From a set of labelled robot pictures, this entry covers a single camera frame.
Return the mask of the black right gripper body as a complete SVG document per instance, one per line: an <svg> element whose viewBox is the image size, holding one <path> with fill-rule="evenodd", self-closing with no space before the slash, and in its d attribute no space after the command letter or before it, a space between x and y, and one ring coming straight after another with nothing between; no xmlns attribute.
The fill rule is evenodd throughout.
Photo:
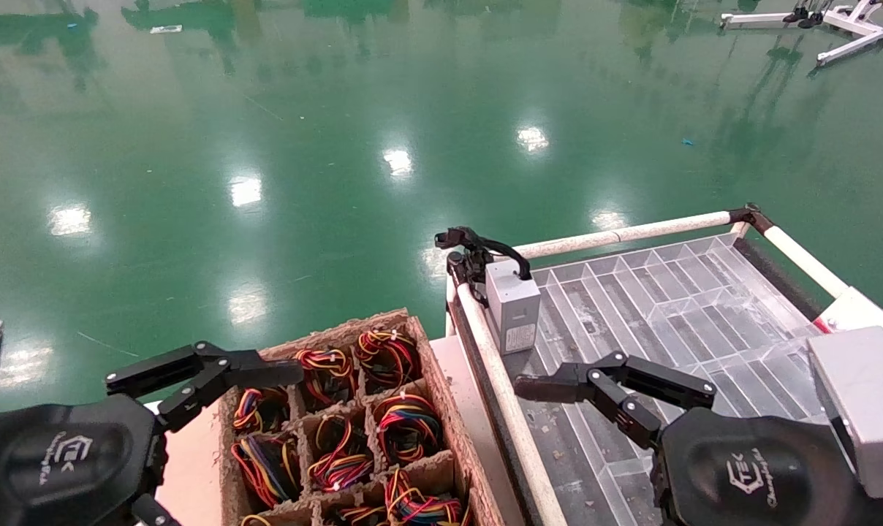
<svg viewBox="0 0 883 526"><path fill-rule="evenodd" d="M654 453L663 525L883 525L829 425L695 408Z"/></svg>

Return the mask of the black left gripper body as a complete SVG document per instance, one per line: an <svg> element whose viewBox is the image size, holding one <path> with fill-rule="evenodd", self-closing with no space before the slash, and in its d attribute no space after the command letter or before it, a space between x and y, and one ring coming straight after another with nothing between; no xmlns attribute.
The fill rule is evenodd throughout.
<svg viewBox="0 0 883 526"><path fill-rule="evenodd" d="M157 416L133 397L0 413L0 525L141 525L167 463Z"/></svg>

